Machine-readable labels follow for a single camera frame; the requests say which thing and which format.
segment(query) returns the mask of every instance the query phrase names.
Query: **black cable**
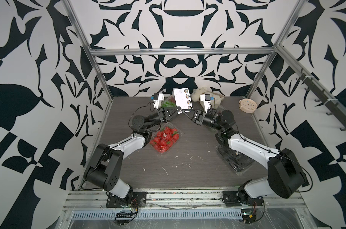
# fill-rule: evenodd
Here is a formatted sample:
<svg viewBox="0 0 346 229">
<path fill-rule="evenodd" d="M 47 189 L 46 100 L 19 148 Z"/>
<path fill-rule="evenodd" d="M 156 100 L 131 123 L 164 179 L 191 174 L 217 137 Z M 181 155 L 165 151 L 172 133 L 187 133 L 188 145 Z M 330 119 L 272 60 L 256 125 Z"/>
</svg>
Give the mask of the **black cable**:
<svg viewBox="0 0 346 229">
<path fill-rule="evenodd" d="M 82 190 L 96 190 L 96 189 L 101 189 L 101 188 L 81 188 Z"/>
<path fill-rule="evenodd" d="M 125 212 L 116 213 L 116 216 L 114 217 L 114 221 L 117 222 L 117 215 L 127 215 L 127 214 L 135 215 L 132 219 L 130 219 L 130 220 L 128 221 L 128 223 L 129 223 L 129 222 L 131 222 L 131 221 L 133 221 L 133 220 L 135 219 L 135 217 L 137 216 L 137 213 L 138 213 L 138 212 L 139 212 L 139 208 L 136 207 L 136 212 L 134 212 L 134 213 L 125 213 Z"/>
<path fill-rule="evenodd" d="M 265 202 L 263 202 L 263 213 L 262 213 L 262 216 L 259 219 L 256 219 L 255 221 L 253 221 L 253 223 L 259 221 L 265 215 L 265 206 L 266 206 L 266 204 L 265 204 Z"/>
<path fill-rule="evenodd" d="M 143 108 L 143 107 L 147 107 L 150 103 L 154 104 L 153 102 L 150 101 L 150 102 L 148 102 L 148 104 L 147 104 L 146 106 L 139 107 L 139 108 L 137 108 L 137 109 L 132 113 L 130 119 L 128 120 L 128 126 L 129 126 L 129 127 L 132 127 L 132 126 L 130 126 L 130 121 L 131 121 L 131 118 L 133 117 L 133 115 L 137 112 L 137 110 L 140 109 L 140 108 Z"/>
<path fill-rule="evenodd" d="M 83 183 L 80 185 L 80 188 L 82 190 L 95 190 L 95 189 L 101 189 L 101 188 L 90 188 L 90 189 L 85 189 L 83 188 L 82 186 L 84 185 L 85 181 L 91 176 L 91 174 L 97 169 L 97 167 L 100 165 L 100 163 L 102 162 L 103 160 L 103 157 L 107 154 L 107 152 L 105 152 L 99 159 L 98 163 L 97 163 L 97 166 L 95 166 L 94 170 L 85 178 L 85 180 L 83 181 Z"/>
<path fill-rule="evenodd" d="M 237 131 L 238 131 L 239 136 L 240 136 L 244 141 L 247 141 L 247 139 L 244 138 L 244 137 L 240 134 L 238 125 L 237 125 L 236 123 L 235 123 L 235 125 L 237 126 Z M 274 153 L 274 154 L 279 155 L 279 153 L 272 152 L 271 150 L 265 149 L 265 148 L 263 148 L 263 147 L 261 147 L 261 146 L 259 146 L 259 145 L 257 145 L 257 144 L 254 144 L 254 143 L 252 143 L 252 142 L 250 142 L 250 141 L 247 141 L 247 142 L 249 142 L 249 143 L 251 143 L 251 144 L 253 144 L 253 145 L 255 145 L 255 146 L 257 146 L 257 147 L 259 147 L 259 148 L 261 148 L 261 149 L 264 149 L 264 150 L 266 150 L 267 152 L 270 152 L 270 153 Z M 282 157 L 284 157 L 284 158 L 288 159 L 289 161 L 292 161 L 293 163 L 299 165 L 299 163 L 296 163 L 295 161 L 291 160 L 290 158 L 287 158 L 287 157 L 285 157 L 285 156 L 282 156 Z M 301 193 L 301 192 L 309 192 L 309 191 L 313 188 L 313 179 L 312 179 L 312 177 L 310 176 L 309 172 L 308 172 L 303 166 L 299 165 L 299 167 L 302 168 L 302 169 L 308 174 L 308 176 L 309 176 L 310 181 L 312 182 L 312 184 L 310 185 L 310 188 L 309 188 L 308 190 L 306 190 L 306 191 L 295 191 L 295 192 L 299 192 L 299 193 Z"/>
<path fill-rule="evenodd" d="M 151 127 L 153 127 L 153 126 L 149 127 L 149 130 L 150 130 L 150 131 L 152 131 L 152 132 L 155 132 L 155 131 L 158 131 L 158 130 L 160 130 L 160 128 L 161 128 L 161 125 L 160 125 L 160 124 L 158 124 L 158 125 L 159 125 L 159 128 L 157 128 L 157 130 L 151 130 Z"/>
</svg>

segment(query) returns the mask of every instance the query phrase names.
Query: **red wire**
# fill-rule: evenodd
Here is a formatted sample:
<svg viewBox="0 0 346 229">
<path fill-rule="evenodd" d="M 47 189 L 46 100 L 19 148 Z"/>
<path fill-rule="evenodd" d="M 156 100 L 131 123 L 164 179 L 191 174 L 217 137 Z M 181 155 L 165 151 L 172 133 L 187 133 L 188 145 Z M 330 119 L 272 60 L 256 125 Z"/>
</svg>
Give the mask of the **red wire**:
<svg viewBox="0 0 346 229">
<path fill-rule="evenodd" d="M 256 213 L 256 206 L 257 206 L 256 201 L 253 201 L 253 208 L 254 208 L 253 213 Z"/>
</svg>

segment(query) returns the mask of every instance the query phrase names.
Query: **gray wooden tabletop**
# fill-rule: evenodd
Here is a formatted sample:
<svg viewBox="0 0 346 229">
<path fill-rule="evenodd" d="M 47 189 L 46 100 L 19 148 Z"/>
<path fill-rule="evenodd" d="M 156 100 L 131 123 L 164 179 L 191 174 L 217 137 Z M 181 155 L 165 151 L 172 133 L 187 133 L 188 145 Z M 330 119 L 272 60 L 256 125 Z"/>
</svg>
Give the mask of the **gray wooden tabletop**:
<svg viewBox="0 0 346 229">
<path fill-rule="evenodd" d="M 225 97 L 222 105 L 233 112 L 242 135 L 262 143 L 251 114 L 239 110 L 240 99 Z M 100 143 L 112 144 L 128 137 L 132 133 L 127 125 L 130 116 L 149 101 L 150 98 L 115 97 Z M 194 102 L 193 109 L 202 107 Z M 135 115 L 151 113 L 149 107 L 144 107 Z M 123 161 L 120 178 L 133 188 L 239 186 L 249 179 L 267 176 L 267 170 L 257 162 L 244 174 L 237 175 L 216 152 L 215 133 L 205 126 L 195 125 L 184 114 L 179 114 L 171 123 L 182 135 L 166 153 L 160 155 L 147 145 Z M 94 186 L 86 182 L 85 187 Z"/>
</svg>

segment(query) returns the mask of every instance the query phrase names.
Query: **metal rail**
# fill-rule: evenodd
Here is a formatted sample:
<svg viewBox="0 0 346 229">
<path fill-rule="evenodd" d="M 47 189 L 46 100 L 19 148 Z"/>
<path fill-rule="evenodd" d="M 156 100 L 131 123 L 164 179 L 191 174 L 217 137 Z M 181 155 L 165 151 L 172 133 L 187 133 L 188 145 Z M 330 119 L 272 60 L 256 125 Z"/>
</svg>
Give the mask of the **metal rail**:
<svg viewBox="0 0 346 229">
<path fill-rule="evenodd" d="M 147 49 L 90 49 L 93 56 L 123 55 L 203 55 L 203 54 L 268 54 L 273 48 L 147 48 Z"/>
<path fill-rule="evenodd" d="M 301 10 L 303 9 L 303 6 L 308 2 L 308 0 L 298 0 L 298 2 L 296 3 L 293 11 L 291 12 L 288 20 L 286 21 L 283 29 L 281 30 L 280 35 L 277 37 L 273 48 L 275 48 L 276 46 L 278 46 L 279 44 L 282 44 L 283 41 L 286 39 L 286 37 L 288 36 L 291 28 L 294 26 L 295 22 L 298 20 L 299 14 L 301 12 Z M 276 53 L 273 52 L 271 55 L 269 55 L 267 57 L 267 59 L 265 60 L 265 62 L 263 63 L 261 69 L 259 70 L 258 74 L 256 75 L 256 77 L 254 78 L 254 81 L 251 85 L 251 87 L 249 88 L 247 94 L 246 94 L 246 98 L 251 98 L 251 96 L 253 95 L 253 93 L 256 91 L 259 83 L 261 82 L 263 76 L 265 75 L 267 69 L 270 67 L 273 59 L 275 58 Z"/>
<path fill-rule="evenodd" d="M 113 95 L 105 81 L 105 77 L 102 71 L 100 70 L 98 63 L 96 62 L 95 58 L 90 54 L 88 40 L 85 37 L 85 33 L 82 30 L 81 25 L 79 24 L 79 20 L 77 19 L 77 16 L 74 12 L 74 8 L 72 7 L 70 0 L 61 0 L 61 2 L 63 3 L 68 19 L 70 20 L 71 25 L 74 27 L 75 33 L 77 37 L 79 38 L 82 47 L 84 48 L 84 51 L 86 53 L 86 56 L 88 57 L 88 60 L 97 74 L 98 80 L 102 84 L 103 90 L 106 92 L 109 100 L 112 101 Z"/>
</svg>

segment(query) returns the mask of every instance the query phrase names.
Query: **white plush toy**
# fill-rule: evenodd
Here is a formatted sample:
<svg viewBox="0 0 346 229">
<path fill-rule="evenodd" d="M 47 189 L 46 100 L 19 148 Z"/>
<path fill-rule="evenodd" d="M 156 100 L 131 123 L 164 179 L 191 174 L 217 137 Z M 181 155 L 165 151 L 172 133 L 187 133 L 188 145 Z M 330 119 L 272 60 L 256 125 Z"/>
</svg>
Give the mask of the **white plush toy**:
<svg viewBox="0 0 346 229">
<path fill-rule="evenodd" d="M 200 101 L 200 95 L 201 94 L 205 94 L 207 92 L 212 92 L 211 88 L 207 88 L 207 87 L 203 87 L 203 88 L 197 88 L 194 89 L 194 91 L 192 92 L 191 95 L 191 99 L 193 102 L 198 102 Z M 215 109 L 219 107 L 219 105 L 221 104 L 221 101 L 224 100 L 224 97 L 220 97 L 218 94 L 214 94 L 214 93 L 210 93 L 211 97 L 214 97 L 214 101 L 215 101 Z"/>
</svg>

